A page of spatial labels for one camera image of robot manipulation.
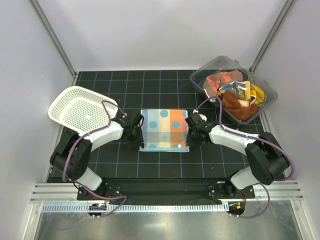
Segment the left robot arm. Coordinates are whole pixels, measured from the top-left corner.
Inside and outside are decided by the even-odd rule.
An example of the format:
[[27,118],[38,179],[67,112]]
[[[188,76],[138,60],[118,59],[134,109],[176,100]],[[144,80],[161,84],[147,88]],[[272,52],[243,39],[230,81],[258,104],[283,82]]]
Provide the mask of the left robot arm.
[[50,164],[62,172],[64,180],[71,180],[88,188],[94,200],[101,200],[106,194],[102,178],[89,168],[91,152],[119,139],[124,139],[130,148],[144,147],[141,113],[121,114],[108,118],[107,124],[80,135],[67,129],[61,136],[57,147],[50,157]]

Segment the blue polka dot towel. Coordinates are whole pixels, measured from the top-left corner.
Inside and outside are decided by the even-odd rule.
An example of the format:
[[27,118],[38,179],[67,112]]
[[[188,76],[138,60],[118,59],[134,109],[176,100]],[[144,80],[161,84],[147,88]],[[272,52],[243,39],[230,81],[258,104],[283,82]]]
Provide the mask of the blue polka dot towel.
[[142,109],[141,127],[144,146],[141,152],[188,153],[188,124],[185,109]]

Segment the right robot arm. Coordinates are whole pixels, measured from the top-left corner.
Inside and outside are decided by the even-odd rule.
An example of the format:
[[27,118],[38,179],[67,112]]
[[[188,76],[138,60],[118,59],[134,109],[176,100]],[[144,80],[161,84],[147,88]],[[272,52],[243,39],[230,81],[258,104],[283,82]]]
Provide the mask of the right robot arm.
[[207,122],[197,112],[188,116],[185,122],[189,146],[221,145],[246,156],[249,166],[232,174],[225,185],[230,198],[237,198],[251,185],[271,185],[291,166],[289,157],[269,132],[261,135],[241,132],[223,124]]

